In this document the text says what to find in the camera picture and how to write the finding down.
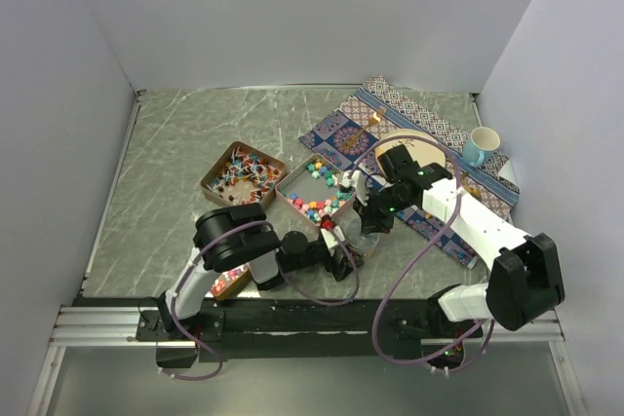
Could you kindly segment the clear plastic candy jar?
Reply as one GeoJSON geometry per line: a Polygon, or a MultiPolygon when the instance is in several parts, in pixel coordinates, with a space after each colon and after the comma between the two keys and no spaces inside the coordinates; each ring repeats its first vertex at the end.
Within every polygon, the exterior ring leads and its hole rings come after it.
{"type": "Polygon", "coordinates": [[[380,235],[378,233],[363,234],[362,221],[359,217],[354,217],[346,222],[341,229],[347,247],[358,263],[365,263],[372,257],[379,242],[380,235]]]}

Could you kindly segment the clear jar lid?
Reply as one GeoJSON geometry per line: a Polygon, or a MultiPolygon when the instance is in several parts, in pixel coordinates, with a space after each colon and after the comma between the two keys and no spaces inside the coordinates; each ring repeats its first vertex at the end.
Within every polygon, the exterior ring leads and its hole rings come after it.
{"type": "Polygon", "coordinates": [[[378,233],[370,233],[366,235],[358,234],[349,241],[350,245],[359,251],[369,251],[375,249],[378,242],[378,233]]]}

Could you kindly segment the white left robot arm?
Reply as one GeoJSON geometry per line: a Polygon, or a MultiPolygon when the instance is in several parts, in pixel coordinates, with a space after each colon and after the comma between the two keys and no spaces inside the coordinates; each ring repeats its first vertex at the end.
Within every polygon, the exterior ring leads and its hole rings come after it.
{"type": "Polygon", "coordinates": [[[172,339],[191,333],[194,317],[217,279],[241,266],[248,268],[260,290],[275,288],[286,281],[286,273],[316,264],[338,281],[353,274],[355,286],[360,285],[358,261],[329,215],[321,217],[316,241],[298,231],[279,236],[259,203],[209,211],[196,220],[195,228],[198,253],[157,298],[159,327],[172,339]]]}

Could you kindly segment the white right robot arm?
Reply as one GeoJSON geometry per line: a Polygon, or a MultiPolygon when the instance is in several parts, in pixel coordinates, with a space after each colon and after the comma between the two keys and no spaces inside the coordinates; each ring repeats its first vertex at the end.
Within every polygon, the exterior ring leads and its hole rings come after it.
{"type": "Polygon", "coordinates": [[[343,174],[340,185],[355,192],[353,208],[364,234],[387,233],[398,211],[417,207],[442,221],[484,261],[486,282],[456,285],[433,297],[429,329],[449,336],[462,321],[494,320],[510,331],[539,318],[566,299],[555,242],[513,226],[470,195],[444,166],[420,166],[405,145],[387,150],[381,165],[388,186],[370,189],[358,169],[343,174]]]}

